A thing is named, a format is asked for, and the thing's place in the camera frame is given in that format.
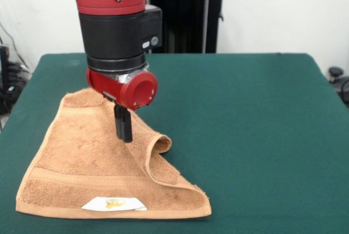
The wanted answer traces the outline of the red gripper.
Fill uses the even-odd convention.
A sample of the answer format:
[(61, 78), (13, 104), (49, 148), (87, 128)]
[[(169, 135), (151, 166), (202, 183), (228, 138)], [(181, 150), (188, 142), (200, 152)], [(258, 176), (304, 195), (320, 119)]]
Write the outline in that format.
[(158, 90), (157, 78), (144, 69), (108, 76), (90, 68), (86, 71), (86, 77), (90, 87), (116, 103), (113, 111), (117, 137), (125, 143), (131, 143), (133, 135), (128, 109), (136, 110), (154, 100)]

